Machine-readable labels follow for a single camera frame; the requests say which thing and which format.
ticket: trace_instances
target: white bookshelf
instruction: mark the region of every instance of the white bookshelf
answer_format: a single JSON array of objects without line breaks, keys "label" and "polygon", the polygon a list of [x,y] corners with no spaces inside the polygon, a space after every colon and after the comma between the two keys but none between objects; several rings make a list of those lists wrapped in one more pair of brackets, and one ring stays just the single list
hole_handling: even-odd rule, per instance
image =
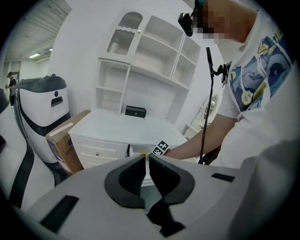
[{"label": "white bookshelf", "polygon": [[[149,112],[163,109],[163,118],[175,123],[194,76],[200,54],[199,45],[185,36],[182,29],[158,17],[131,9],[121,11],[107,37],[105,51],[99,56],[94,106],[121,113],[122,106],[128,102],[138,101],[137,106],[144,106],[150,94],[153,97],[157,95],[164,101],[163,107],[151,106]],[[159,95],[161,91],[155,91],[154,88],[163,89],[166,95],[162,97]],[[134,95],[131,100],[128,99],[130,94]]]}]

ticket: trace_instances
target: white wall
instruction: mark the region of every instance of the white wall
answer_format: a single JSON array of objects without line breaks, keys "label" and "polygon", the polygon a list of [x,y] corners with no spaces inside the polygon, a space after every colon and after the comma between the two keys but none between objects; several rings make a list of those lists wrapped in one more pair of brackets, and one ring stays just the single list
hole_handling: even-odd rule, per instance
[{"label": "white wall", "polygon": [[[54,42],[49,61],[49,73],[64,78],[68,85],[71,114],[91,109],[98,57],[114,19],[122,8],[145,11],[180,28],[178,15],[190,12],[182,0],[67,0],[72,11],[67,16]],[[175,126],[182,131],[186,121],[191,122],[209,94],[210,78],[205,46],[200,37],[193,39],[201,45],[200,59],[195,71],[190,93]],[[212,46],[216,68],[223,63],[216,45]]]},{"label": "white wall", "polygon": [[34,60],[22,60],[20,80],[27,78],[45,77],[48,73],[49,60],[36,63]]}]

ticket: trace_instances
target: black slot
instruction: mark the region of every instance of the black slot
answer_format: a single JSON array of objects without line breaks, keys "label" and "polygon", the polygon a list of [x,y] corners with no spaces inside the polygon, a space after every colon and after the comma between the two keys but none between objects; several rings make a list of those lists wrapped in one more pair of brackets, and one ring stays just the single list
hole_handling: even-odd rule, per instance
[{"label": "black slot", "polygon": [[62,102],[63,102],[62,97],[53,98],[51,100],[51,107],[54,107],[54,106],[56,106],[56,105],[58,105],[58,104],[60,104]]},{"label": "black slot", "polygon": [[233,176],[229,176],[229,175],[224,175],[224,174],[220,174],[220,173],[214,173],[212,175],[213,178],[217,178],[217,179],[221,179],[227,182],[233,182],[234,177]]},{"label": "black slot", "polygon": [[75,207],[78,197],[66,195],[42,220],[41,225],[56,233],[62,226],[72,209]]},{"label": "black slot", "polygon": [[5,139],[0,135],[0,153],[3,151],[5,145],[6,145],[6,141],[5,141]]}]

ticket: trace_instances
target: person in background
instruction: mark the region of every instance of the person in background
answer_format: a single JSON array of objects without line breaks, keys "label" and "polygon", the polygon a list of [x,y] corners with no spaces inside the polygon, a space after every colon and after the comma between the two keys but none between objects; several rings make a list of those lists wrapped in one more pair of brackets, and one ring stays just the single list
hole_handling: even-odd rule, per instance
[{"label": "person in background", "polygon": [[[278,104],[290,98],[287,86],[297,80],[296,64],[282,31],[263,9],[256,12],[231,0],[196,3],[199,5],[193,21],[198,32],[243,44],[232,60],[222,103],[207,126],[203,148],[205,154],[222,145],[210,165],[240,168],[244,159],[287,138],[286,128],[278,124],[278,119],[282,118],[281,110],[288,109]],[[198,157],[202,134],[199,132],[165,156]]]},{"label": "person in background", "polygon": [[6,85],[6,88],[9,89],[9,101],[10,104],[13,106],[15,103],[15,88],[13,86],[15,86],[17,84],[16,80],[14,79],[13,73],[9,72],[7,77],[9,78],[9,85]]}]

